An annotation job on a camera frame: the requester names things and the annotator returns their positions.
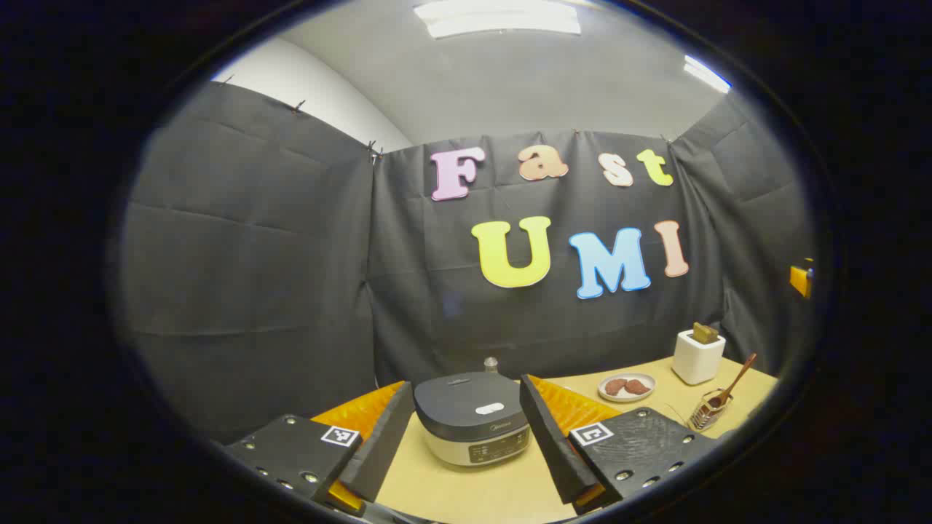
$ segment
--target fluorescent light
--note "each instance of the fluorescent light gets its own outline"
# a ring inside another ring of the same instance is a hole
[[[727,93],[732,88],[732,85],[726,82],[724,78],[716,75],[711,69],[691,56],[686,57],[686,65],[683,66],[683,70],[723,93]]]
[[[503,29],[582,33],[576,9],[545,0],[442,0],[414,12],[434,38]]]

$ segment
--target wooden table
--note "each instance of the wooden table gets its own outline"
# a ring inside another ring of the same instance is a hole
[[[689,386],[670,368],[672,360],[673,357],[668,357],[623,369],[548,380],[622,412],[650,407],[685,425],[685,418],[690,416],[699,397],[716,388],[727,387],[741,369],[740,364],[722,359],[719,374],[714,379]],[[654,393],[627,404],[602,399],[596,390],[599,382],[620,372],[650,374],[657,380]],[[734,390],[731,407],[703,435],[717,438],[741,425],[775,383],[774,377],[749,369]],[[376,498],[377,503],[447,524],[506,521],[542,524],[576,517],[572,506],[560,502],[547,463],[533,438],[528,448],[512,459],[470,468],[447,464],[434,457],[423,441],[425,431],[417,413],[412,414]]]

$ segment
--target white container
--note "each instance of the white container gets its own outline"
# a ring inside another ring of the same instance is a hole
[[[711,344],[700,344],[692,338],[692,330],[677,335],[677,348],[673,351],[673,370],[684,382],[695,385],[715,378],[719,373],[721,355],[725,351],[725,338]]]

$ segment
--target rice cooker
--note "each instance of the rice cooker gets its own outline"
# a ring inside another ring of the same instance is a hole
[[[517,383],[498,373],[421,382],[414,402],[428,448],[460,466],[491,464],[524,451],[531,433],[518,395]]]

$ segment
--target white wall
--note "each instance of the white wall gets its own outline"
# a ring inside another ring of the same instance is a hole
[[[231,63],[213,79],[265,94],[327,122],[349,136],[386,152],[410,147],[411,141],[343,76],[314,55],[280,38],[272,38]]]

